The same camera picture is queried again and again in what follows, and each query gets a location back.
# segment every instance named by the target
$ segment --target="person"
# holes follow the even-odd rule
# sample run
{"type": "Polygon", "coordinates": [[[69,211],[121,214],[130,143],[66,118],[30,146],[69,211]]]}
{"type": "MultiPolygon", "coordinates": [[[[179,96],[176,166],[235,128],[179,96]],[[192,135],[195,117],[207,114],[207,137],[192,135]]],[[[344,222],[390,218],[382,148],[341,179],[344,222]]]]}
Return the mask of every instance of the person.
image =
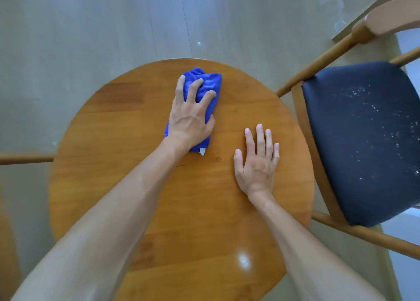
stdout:
{"type": "MultiPolygon", "coordinates": [[[[158,205],[171,172],[192,146],[209,136],[215,124],[205,111],[216,96],[209,91],[195,102],[203,80],[189,87],[178,80],[169,117],[169,135],[57,242],[12,298],[22,300],[112,300],[158,205]]],[[[245,164],[234,154],[236,180],[269,225],[298,294],[306,300],[385,300],[360,275],[299,224],[272,195],[279,144],[257,126],[257,147],[245,129],[245,164]]]]}

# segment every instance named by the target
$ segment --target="table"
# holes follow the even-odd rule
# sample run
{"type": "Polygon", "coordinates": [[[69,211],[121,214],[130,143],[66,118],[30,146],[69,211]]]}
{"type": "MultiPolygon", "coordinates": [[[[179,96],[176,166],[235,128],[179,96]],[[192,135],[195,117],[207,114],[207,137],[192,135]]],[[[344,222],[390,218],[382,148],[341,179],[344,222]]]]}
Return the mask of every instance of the table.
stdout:
{"type": "Polygon", "coordinates": [[[188,153],[165,186],[116,300],[257,300],[286,274],[270,231],[239,189],[234,151],[262,123],[280,143],[274,197],[309,227],[314,177],[307,144],[282,101],[221,63],[171,59],[133,69],[98,90],[71,121],[50,181],[55,240],[163,139],[178,77],[193,67],[223,76],[204,156],[188,153]]]}

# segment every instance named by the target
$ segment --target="seat cushion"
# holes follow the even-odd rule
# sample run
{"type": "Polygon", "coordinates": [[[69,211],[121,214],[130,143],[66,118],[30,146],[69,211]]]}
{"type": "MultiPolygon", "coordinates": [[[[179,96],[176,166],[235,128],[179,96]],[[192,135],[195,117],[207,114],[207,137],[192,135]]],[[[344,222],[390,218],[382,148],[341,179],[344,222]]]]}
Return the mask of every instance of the seat cushion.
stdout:
{"type": "Polygon", "coordinates": [[[330,67],[302,87],[350,224],[371,227],[420,202],[420,100],[402,70],[385,61],[330,67]]]}

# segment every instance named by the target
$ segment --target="hand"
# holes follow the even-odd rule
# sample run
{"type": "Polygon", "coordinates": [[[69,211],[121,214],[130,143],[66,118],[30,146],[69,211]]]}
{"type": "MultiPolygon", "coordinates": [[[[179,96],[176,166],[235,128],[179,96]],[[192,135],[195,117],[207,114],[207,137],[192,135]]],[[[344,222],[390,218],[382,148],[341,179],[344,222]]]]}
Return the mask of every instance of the hand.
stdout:
{"type": "Polygon", "coordinates": [[[247,141],[247,159],[242,158],[241,150],[237,149],[234,155],[235,176],[242,191],[250,200],[258,195],[270,196],[274,187],[274,173],[279,154],[279,144],[274,144],[271,131],[265,131],[263,125],[257,125],[257,153],[255,154],[255,143],[251,130],[245,129],[245,139],[247,141]]]}
{"type": "Polygon", "coordinates": [[[176,85],[175,98],[169,115],[168,138],[188,151],[213,131],[213,114],[206,124],[205,113],[211,100],[216,97],[216,92],[213,90],[206,92],[201,101],[196,103],[197,90],[203,84],[203,79],[198,79],[189,86],[188,96],[184,101],[184,83],[185,76],[182,75],[176,85]]]}

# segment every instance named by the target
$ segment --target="gray wooden floor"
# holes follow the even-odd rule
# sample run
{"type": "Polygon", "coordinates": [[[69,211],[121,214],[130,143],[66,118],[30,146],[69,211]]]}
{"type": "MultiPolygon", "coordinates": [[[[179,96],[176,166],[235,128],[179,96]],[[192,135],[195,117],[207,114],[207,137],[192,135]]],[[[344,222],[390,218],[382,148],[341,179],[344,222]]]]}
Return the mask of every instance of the gray wooden floor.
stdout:
{"type": "MultiPolygon", "coordinates": [[[[0,0],[0,151],[55,153],[95,91],[155,60],[216,60],[275,90],[331,47],[335,28],[369,1],[0,0]]],[[[379,41],[337,63],[385,59],[386,50],[379,41]]],[[[292,109],[290,97],[283,100],[292,109]]],[[[53,245],[49,170],[48,164],[0,169],[25,275],[53,245]]],[[[320,197],[315,205],[325,210],[320,197]]],[[[389,295],[373,246],[322,225],[314,232],[389,295]]],[[[287,291],[290,282],[282,282],[267,298],[290,300],[287,291]]]]}

